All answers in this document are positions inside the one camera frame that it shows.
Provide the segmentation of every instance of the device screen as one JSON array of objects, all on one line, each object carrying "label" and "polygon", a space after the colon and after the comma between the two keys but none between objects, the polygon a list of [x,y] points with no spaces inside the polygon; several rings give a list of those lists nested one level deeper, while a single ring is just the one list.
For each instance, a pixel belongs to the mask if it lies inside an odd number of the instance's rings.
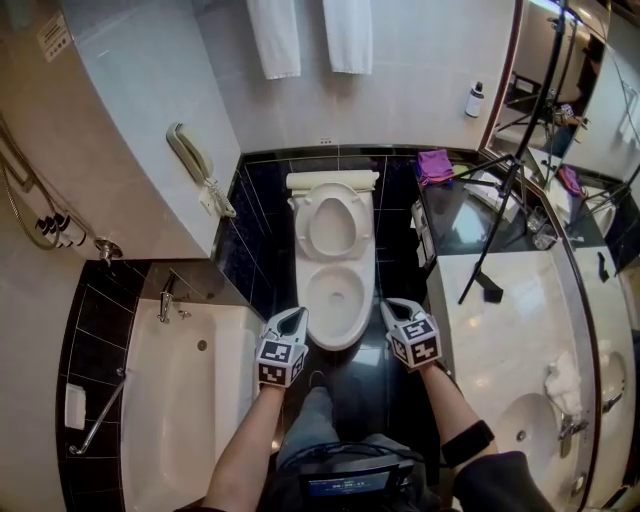
[{"label": "device screen", "polygon": [[330,480],[311,480],[309,482],[310,496],[344,496],[361,492],[382,491],[387,486],[390,471],[372,473],[348,478],[332,478]]}]

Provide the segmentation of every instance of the wrist strap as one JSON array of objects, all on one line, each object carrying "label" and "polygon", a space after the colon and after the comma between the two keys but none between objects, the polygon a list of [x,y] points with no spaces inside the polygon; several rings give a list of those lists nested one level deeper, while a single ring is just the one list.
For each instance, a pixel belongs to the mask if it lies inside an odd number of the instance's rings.
[{"label": "wrist strap", "polygon": [[478,421],[467,430],[442,445],[442,455],[449,467],[455,467],[477,455],[495,439],[484,421]]}]

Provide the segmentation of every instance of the purple cloth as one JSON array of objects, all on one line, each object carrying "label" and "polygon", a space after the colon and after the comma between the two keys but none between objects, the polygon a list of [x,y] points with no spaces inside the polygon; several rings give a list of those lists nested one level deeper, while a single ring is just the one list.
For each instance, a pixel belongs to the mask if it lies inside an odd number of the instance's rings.
[{"label": "purple cloth", "polygon": [[453,166],[449,162],[446,149],[435,151],[422,151],[418,153],[418,166],[420,167],[420,183],[440,183],[453,178]]}]

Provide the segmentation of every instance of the wall-mounted telephone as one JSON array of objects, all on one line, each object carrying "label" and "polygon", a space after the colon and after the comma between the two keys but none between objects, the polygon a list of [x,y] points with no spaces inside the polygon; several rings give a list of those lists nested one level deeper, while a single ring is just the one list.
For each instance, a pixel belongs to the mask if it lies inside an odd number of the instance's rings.
[{"label": "wall-mounted telephone", "polygon": [[218,210],[223,217],[235,217],[236,211],[229,202],[226,194],[211,176],[213,163],[211,158],[195,142],[195,138],[184,124],[173,123],[167,130],[167,142],[175,151],[178,158],[191,174],[194,181],[206,187],[218,203]]}]

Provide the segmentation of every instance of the electrical outlet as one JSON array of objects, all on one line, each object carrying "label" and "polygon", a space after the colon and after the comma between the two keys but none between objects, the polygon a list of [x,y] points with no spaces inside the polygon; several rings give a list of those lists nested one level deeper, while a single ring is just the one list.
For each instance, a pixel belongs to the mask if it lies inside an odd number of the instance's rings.
[{"label": "electrical outlet", "polygon": [[200,189],[200,196],[198,199],[200,200],[200,204],[204,206],[204,209],[207,210],[207,213],[213,217],[213,212],[216,209],[215,199],[207,187],[202,187]]}]

